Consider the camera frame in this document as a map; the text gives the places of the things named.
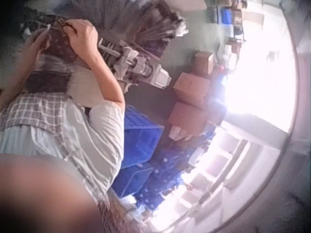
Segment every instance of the stacked blue crates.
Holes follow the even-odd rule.
[[[112,188],[119,198],[137,193],[154,170],[148,163],[121,169],[115,178]]]
[[[121,168],[147,162],[163,133],[164,127],[153,123],[133,106],[126,106],[124,117],[124,159]]]
[[[153,123],[133,106],[126,106],[124,116],[124,159],[112,188],[119,198],[137,193],[154,167],[150,160],[164,127]]]

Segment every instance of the hair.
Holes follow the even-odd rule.
[[[242,7],[243,8],[247,8],[247,0],[241,0],[241,3],[242,3]]]
[[[102,202],[101,214],[103,217],[104,233],[151,233],[142,223],[131,220],[126,209],[113,195],[109,195],[109,207]]]

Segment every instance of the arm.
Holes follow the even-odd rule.
[[[94,72],[103,98],[115,102],[124,111],[123,92],[98,52],[98,34],[95,27],[89,21],[82,19],[68,20],[66,23],[69,26],[65,26],[64,31],[69,37],[70,45]]]
[[[10,78],[8,86],[0,95],[0,111],[9,105],[14,98],[23,90],[31,72],[35,67],[35,62],[42,50],[49,46],[49,29],[39,29],[27,40],[16,72]]]

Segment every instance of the wall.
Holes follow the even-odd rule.
[[[250,143],[235,172],[201,207],[192,232],[208,233],[231,218],[257,192],[275,165],[279,150]]]
[[[166,3],[173,9],[180,12],[205,10],[204,0],[166,0]]]

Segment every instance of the white shirt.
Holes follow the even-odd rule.
[[[70,141],[72,145],[69,153],[80,162],[101,190],[107,191],[123,160],[122,109],[113,102],[103,100],[91,109],[88,120],[83,108],[68,99],[63,127],[65,144]],[[64,158],[57,145],[53,134],[33,126],[14,126],[0,132],[0,153],[27,156],[48,154]]]

